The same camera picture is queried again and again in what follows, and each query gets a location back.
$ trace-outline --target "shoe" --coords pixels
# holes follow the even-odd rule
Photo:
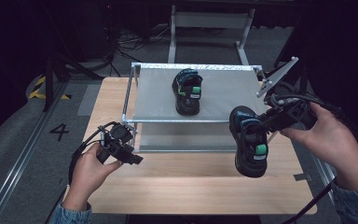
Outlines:
[[[181,115],[197,115],[200,112],[202,77],[194,69],[180,71],[172,83],[176,97],[176,111]]]
[[[250,130],[259,122],[256,113],[244,105],[235,107],[229,115],[229,130],[237,143],[235,167],[249,177],[263,176],[267,170],[267,134]]]

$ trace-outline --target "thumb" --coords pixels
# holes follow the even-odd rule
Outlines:
[[[280,130],[280,133],[283,136],[286,136],[286,137],[293,139],[297,142],[302,142],[302,140],[305,138],[305,135],[307,134],[307,131],[302,131],[302,130],[294,129],[294,128],[285,128],[283,130]]]
[[[116,169],[120,168],[121,165],[123,164],[122,161],[114,161],[112,163],[106,164],[104,165],[104,169],[105,171],[110,175],[112,174]]]

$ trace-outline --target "denim sleeve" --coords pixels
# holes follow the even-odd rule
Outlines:
[[[333,199],[341,223],[358,223],[358,191],[341,189],[333,181]]]
[[[51,218],[50,224],[86,224],[91,223],[91,205],[87,204],[87,211],[77,212],[66,210],[59,204],[55,211],[54,216]]]

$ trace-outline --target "yellow and black striped tape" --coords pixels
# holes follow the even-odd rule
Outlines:
[[[36,84],[34,85],[34,89],[32,90],[30,96],[28,98],[38,98],[38,99],[46,99],[46,94],[39,93],[40,88],[42,87],[43,83],[46,81],[45,75],[42,75],[39,80],[37,80]],[[72,95],[64,94],[61,99],[62,100],[70,100]]]

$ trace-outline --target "wooden tabletop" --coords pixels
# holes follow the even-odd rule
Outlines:
[[[121,120],[127,84],[124,77],[103,80],[84,139],[98,126]],[[132,92],[130,102],[135,97]],[[129,114],[133,108],[129,104]],[[280,134],[269,143],[268,169],[260,178],[240,175],[229,152],[139,155],[139,165],[124,164],[91,195],[94,213],[296,214],[312,199],[307,181],[294,178],[303,171],[291,141]]]

